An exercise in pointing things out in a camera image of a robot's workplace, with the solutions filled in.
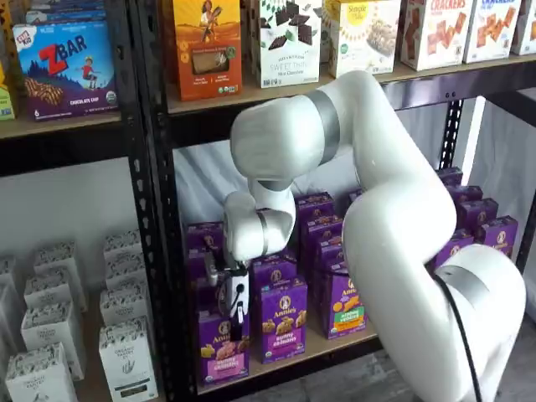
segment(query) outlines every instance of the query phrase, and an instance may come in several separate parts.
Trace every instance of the snack box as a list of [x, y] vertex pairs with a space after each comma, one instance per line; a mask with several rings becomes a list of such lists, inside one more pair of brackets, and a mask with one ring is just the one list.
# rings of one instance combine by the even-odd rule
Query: snack box
[[300, 276], [260, 289], [262, 363], [305, 352], [307, 284]]
[[497, 204], [497, 202], [495, 202], [495, 200], [492, 198], [459, 203], [457, 208], [457, 228], [476, 230], [481, 224], [484, 224], [488, 220], [492, 220], [497, 217], [498, 207], [499, 204]]
[[330, 2], [329, 72], [335, 78], [353, 71], [393, 71], [400, 0]]
[[323, 264], [322, 329], [327, 339], [338, 338], [366, 328], [365, 308], [358, 290], [348, 276], [344, 259], [338, 257]]
[[61, 343], [11, 357], [6, 385], [13, 402], [78, 402]]
[[117, 109], [105, 19], [15, 25], [13, 35], [36, 121]]
[[99, 353], [113, 402], [144, 402], [158, 397], [144, 317], [103, 327]]
[[322, 0], [263, 1], [257, 7], [260, 87], [318, 82]]
[[512, 51], [515, 54], [536, 53], [536, 1], [521, 0], [518, 23], [513, 32]]
[[408, 0], [400, 60], [417, 71], [457, 65], [472, 0]]
[[242, 91], [240, 3], [173, 0], [183, 101]]
[[231, 322], [215, 307], [198, 312], [199, 365], [204, 384], [247, 377], [250, 366], [250, 315], [244, 316], [242, 339], [230, 340]]
[[74, 241], [47, 245], [35, 254], [33, 270], [37, 275], [56, 268], [66, 268], [70, 275], [73, 298], [82, 312], [87, 311], [87, 290], [82, 276], [78, 249]]
[[474, 0], [463, 61], [507, 58], [520, 4], [521, 0]]
[[471, 232], [467, 229], [459, 229], [454, 232], [454, 235], [446, 243], [446, 245], [441, 249], [439, 253], [434, 257], [434, 259], [428, 264], [431, 270], [439, 268], [445, 261], [447, 261], [451, 256], [460, 251], [463, 247], [472, 245], [473, 236]]
[[475, 233], [475, 242], [489, 245], [510, 256], [517, 232], [518, 221], [506, 215], [481, 225]]

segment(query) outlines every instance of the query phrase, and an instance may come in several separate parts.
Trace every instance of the white robotic arm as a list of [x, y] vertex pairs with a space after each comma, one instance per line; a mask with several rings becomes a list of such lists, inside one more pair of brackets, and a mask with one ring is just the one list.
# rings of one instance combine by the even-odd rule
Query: white robotic arm
[[[249, 260], [281, 250], [295, 221], [291, 180], [352, 148], [366, 192], [346, 214], [343, 248], [368, 316], [419, 397], [473, 401], [460, 330], [424, 267], [450, 239], [455, 208], [372, 75], [354, 71], [240, 113], [231, 152], [251, 194], [226, 200], [229, 255]], [[491, 402], [523, 318], [523, 278], [482, 245], [462, 249], [437, 273], [460, 312], [482, 399]]]

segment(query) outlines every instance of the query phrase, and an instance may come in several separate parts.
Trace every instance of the white packaged box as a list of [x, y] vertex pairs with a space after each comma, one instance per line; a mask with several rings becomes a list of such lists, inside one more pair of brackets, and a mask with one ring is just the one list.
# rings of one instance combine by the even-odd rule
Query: white packaged box
[[474, 0], [463, 61], [507, 58], [520, 4], [521, 0]]
[[14, 255], [0, 256], [0, 285], [11, 287], [20, 302], [20, 307], [26, 309], [23, 303], [24, 274]]
[[261, 88], [318, 82], [322, 0], [259, 4]]
[[10, 358], [6, 385], [13, 402], [78, 402], [61, 343]]
[[536, 53], [536, 0], [521, 0], [512, 51], [515, 54]]
[[36, 274], [44, 274], [54, 268], [64, 267], [70, 275], [73, 297], [82, 312], [87, 311], [87, 292], [82, 276], [80, 259], [74, 241], [49, 245], [37, 251], [33, 270]]
[[114, 402], [158, 397], [145, 318], [102, 328], [99, 352]]
[[354, 70], [393, 71], [400, 0], [332, 0], [329, 71], [338, 78]]
[[135, 283], [147, 284], [143, 253], [125, 251], [106, 262], [106, 287], [116, 289]]
[[416, 70], [461, 63], [472, 0], [408, 0], [400, 60]]
[[26, 281], [24, 300], [28, 308], [36, 308], [61, 302], [72, 302], [70, 275], [66, 268], [57, 268], [36, 275]]
[[140, 230], [128, 230], [120, 234], [111, 234], [104, 239], [104, 259], [108, 261], [114, 255], [124, 251], [142, 252]]
[[85, 346], [72, 303], [29, 308], [24, 315], [21, 332], [28, 350], [61, 342], [73, 380], [84, 379]]

